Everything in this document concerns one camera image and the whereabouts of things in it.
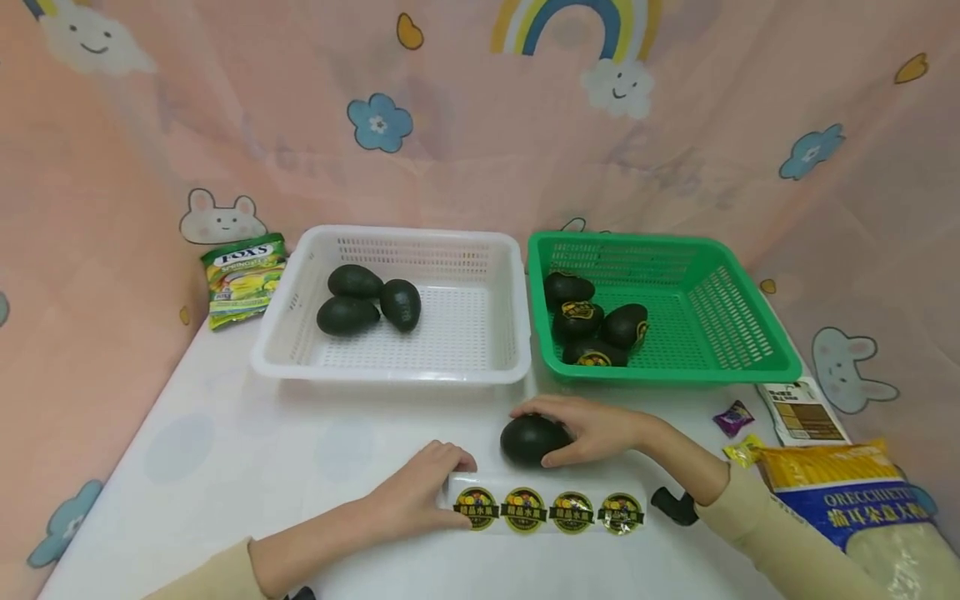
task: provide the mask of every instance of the basket rim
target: basket rim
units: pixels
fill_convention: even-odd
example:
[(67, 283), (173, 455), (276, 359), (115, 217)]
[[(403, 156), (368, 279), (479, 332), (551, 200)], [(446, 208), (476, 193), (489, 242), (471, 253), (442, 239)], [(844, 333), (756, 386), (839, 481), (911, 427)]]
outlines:
[[(306, 249), (315, 238), (322, 235), (365, 235), (370, 237), (404, 237), (410, 239), (444, 239), (478, 241), (498, 244), (506, 247), (509, 255), (511, 304), (514, 310), (514, 340), (516, 342), (516, 364), (509, 369), (429, 371), (425, 369), (396, 368), (342, 368), (318, 367), (311, 365), (285, 365), (267, 359), (267, 346), (271, 342), (284, 316), (284, 308), (296, 293), (296, 279), (300, 276), (301, 266), (307, 260)], [(455, 229), (418, 229), (383, 228), (377, 226), (340, 226), (319, 225), (305, 231), (287, 258), (286, 272), (294, 277), (280, 278), (270, 304), (260, 319), (256, 341), (250, 351), (250, 363), (261, 375), (277, 379), (300, 379), (333, 382), (411, 382), (411, 383), (454, 383), (466, 385), (514, 384), (523, 379), (533, 363), (531, 350), (532, 328), (530, 311), (527, 305), (526, 277), (524, 276), (520, 245), (506, 233), (497, 231), (463, 231)]]
[[(545, 311), (546, 296), (540, 279), (540, 241), (578, 240), (578, 241), (632, 241), (643, 240), (669, 241), (691, 246), (711, 246), (724, 254), (730, 275), (737, 279), (746, 290), (745, 299), (757, 311), (757, 315), (771, 328), (771, 344), (784, 355), (787, 365), (779, 370), (721, 370), (721, 369), (642, 369), (638, 367), (617, 369), (595, 369), (583, 365), (567, 365), (553, 352), (553, 334), (548, 319), (539, 319), (538, 313)], [(670, 235), (663, 233), (593, 233), (582, 231), (537, 231), (527, 241), (527, 276), (530, 284), (533, 325), (537, 331), (540, 357), (547, 368), (561, 377), (574, 379), (593, 379), (608, 381), (641, 381), (644, 383), (688, 383), (699, 384), (736, 384), (736, 383), (790, 383), (796, 381), (803, 372), (803, 363), (795, 350), (776, 313), (769, 302), (760, 294), (746, 269), (736, 254), (723, 242), (709, 237)]]

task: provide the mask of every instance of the rainbow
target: rainbow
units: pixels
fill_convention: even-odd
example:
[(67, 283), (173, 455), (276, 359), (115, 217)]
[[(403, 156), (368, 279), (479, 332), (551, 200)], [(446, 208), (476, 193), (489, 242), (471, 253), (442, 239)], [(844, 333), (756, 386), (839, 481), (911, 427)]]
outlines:
[(504, 0), (491, 52), (533, 56), (546, 22), (570, 6), (591, 8), (603, 21), (601, 59), (646, 60), (657, 37), (662, 0)]
[[(90, 0), (73, 0), (73, 3), (82, 7), (90, 6)], [(56, 16), (58, 12), (54, 0), (23, 0), (23, 4), (36, 20), (40, 20), (42, 16)]]

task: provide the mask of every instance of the white plastic basket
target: white plastic basket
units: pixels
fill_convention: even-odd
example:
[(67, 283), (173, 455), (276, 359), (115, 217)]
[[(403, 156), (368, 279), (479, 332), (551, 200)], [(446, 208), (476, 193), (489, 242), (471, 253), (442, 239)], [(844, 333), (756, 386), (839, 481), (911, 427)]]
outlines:
[[(344, 264), (420, 291), (420, 323), (386, 319), (347, 338), (317, 327)], [(260, 374), (326, 381), (514, 383), (530, 369), (530, 317), (520, 248), (502, 233), (320, 226), (290, 256), (251, 354)]]

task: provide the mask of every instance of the pink backdrop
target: pink backdrop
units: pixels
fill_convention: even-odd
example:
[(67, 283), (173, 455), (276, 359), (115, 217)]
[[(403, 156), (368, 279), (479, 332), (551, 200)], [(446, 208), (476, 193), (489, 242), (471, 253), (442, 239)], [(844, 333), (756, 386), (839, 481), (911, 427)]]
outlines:
[(960, 541), (960, 7), (581, 4), (0, 7), (0, 596), (155, 400), (207, 244), (322, 223), (718, 238)]

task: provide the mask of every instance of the white table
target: white table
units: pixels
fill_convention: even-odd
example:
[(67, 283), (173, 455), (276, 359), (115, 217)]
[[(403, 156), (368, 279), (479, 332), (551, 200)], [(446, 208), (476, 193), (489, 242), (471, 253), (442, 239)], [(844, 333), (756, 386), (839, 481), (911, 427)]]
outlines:
[[(642, 409), (717, 454), (730, 441), (710, 418), (738, 398), (756, 417), (745, 433), (777, 443), (752, 387), (561, 389), (536, 349), (534, 369), (510, 389), (278, 383), (247, 367), (256, 331), (201, 328), (40, 598), (139, 598), (247, 535), (368, 492), (433, 438), (472, 452), (481, 473), (512, 473), (523, 485), (498, 439), (510, 408), (537, 392)], [(683, 528), (649, 506), (661, 485), (682, 491), (645, 457), (578, 469), (566, 475), (614, 486), (638, 478), (646, 526), (624, 538), (449, 532), (355, 556), (308, 585), (324, 600), (780, 598), (703, 523)]]

